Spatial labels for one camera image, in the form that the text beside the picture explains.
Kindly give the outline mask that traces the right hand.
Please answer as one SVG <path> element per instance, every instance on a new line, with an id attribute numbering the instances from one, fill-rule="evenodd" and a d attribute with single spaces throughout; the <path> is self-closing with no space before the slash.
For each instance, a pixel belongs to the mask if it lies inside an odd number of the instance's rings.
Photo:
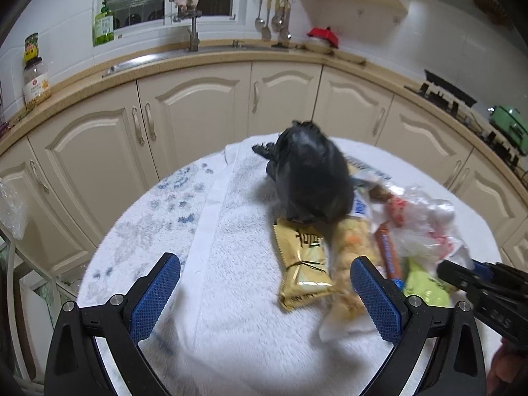
<path id="1" fill-rule="evenodd" d="M 487 395 L 492 395 L 502 382 L 511 383 L 518 372 L 527 365 L 527 356 L 514 350 L 514 345 L 503 338 L 493 356 L 487 375 Z"/>

